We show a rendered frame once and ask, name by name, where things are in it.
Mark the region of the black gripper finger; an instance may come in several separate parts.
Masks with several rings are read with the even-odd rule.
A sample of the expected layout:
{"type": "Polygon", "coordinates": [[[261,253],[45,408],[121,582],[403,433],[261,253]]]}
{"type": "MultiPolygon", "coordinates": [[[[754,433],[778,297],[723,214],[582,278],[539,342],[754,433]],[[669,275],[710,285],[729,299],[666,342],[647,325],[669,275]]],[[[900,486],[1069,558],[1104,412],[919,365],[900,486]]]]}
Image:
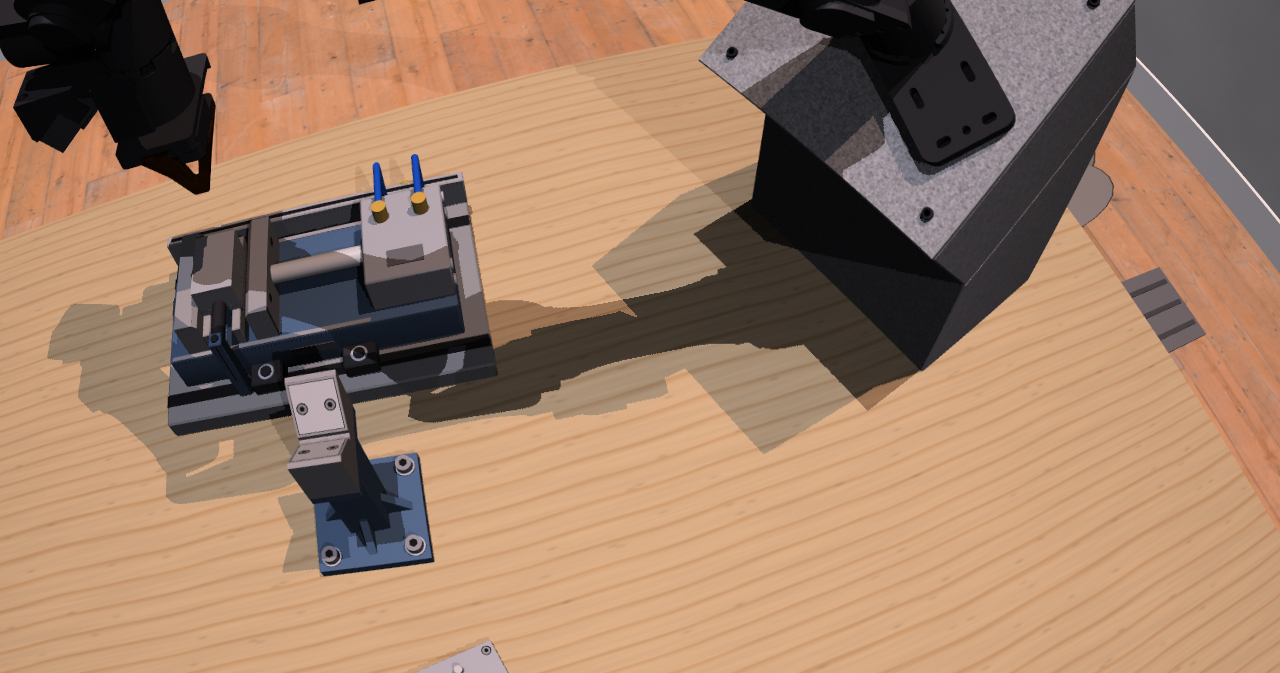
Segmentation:
{"type": "MultiPolygon", "coordinates": [[[[214,132],[214,120],[215,120],[215,107],[216,107],[216,104],[214,102],[212,104],[212,114],[211,114],[212,132],[214,132]]],[[[195,175],[195,173],[192,170],[189,170],[189,168],[187,166],[187,164],[180,164],[179,157],[170,157],[169,154],[166,154],[166,157],[169,157],[170,161],[178,164],[178,166],[180,168],[180,170],[184,170],[187,173],[187,175],[189,175],[192,178],[198,178],[198,175],[195,175]]]]}
{"type": "Polygon", "coordinates": [[[212,122],[210,122],[209,134],[207,134],[207,148],[206,154],[198,161],[198,178],[192,178],[187,175],[184,170],[180,170],[178,164],[170,161],[166,157],[168,152],[160,152],[154,155],[146,155],[143,157],[143,168],[160,173],[160,175],[169,177],[175,180],[177,184],[186,187],[189,193],[201,194],[207,193],[210,189],[210,177],[211,177],[211,152],[212,152],[212,122]]]}

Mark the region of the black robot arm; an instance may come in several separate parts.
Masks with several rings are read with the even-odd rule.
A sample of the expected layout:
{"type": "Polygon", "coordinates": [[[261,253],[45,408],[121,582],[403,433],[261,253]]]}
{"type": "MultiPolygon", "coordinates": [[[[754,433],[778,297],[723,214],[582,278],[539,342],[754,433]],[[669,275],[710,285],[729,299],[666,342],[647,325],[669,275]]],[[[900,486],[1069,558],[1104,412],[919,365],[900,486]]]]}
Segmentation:
{"type": "MultiPolygon", "coordinates": [[[[797,18],[805,29],[831,38],[861,36],[916,148],[932,166],[1006,134],[1016,122],[951,0],[748,3],[797,18]],[[966,81],[964,67],[972,68],[975,81],[966,81]],[[914,93],[920,93],[924,107],[916,107],[914,93]],[[986,123],[992,116],[996,120],[986,123]]],[[[61,154],[97,111],[114,143],[154,134],[132,77],[111,79],[106,70],[148,70],[150,59],[170,38],[161,0],[0,0],[0,49],[6,61],[18,68],[46,64],[26,72],[14,111],[35,143],[61,154]]]]}

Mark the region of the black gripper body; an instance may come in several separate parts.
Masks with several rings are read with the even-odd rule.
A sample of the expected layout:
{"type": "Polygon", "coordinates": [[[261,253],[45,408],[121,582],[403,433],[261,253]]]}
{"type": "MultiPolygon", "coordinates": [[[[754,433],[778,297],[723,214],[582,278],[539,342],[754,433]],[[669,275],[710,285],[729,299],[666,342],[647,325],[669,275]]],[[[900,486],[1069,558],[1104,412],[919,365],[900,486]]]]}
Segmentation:
{"type": "Polygon", "coordinates": [[[116,145],[123,170],[138,168],[146,155],[168,152],[180,164],[200,161],[207,148],[212,93],[204,93],[211,68],[207,54],[183,58],[175,35],[150,59],[148,70],[106,70],[111,79],[132,79],[155,125],[154,134],[132,137],[116,145]],[[188,68],[187,68],[188,67],[188,68]],[[204,95],[204,96],[202,96],[204,95]]]}

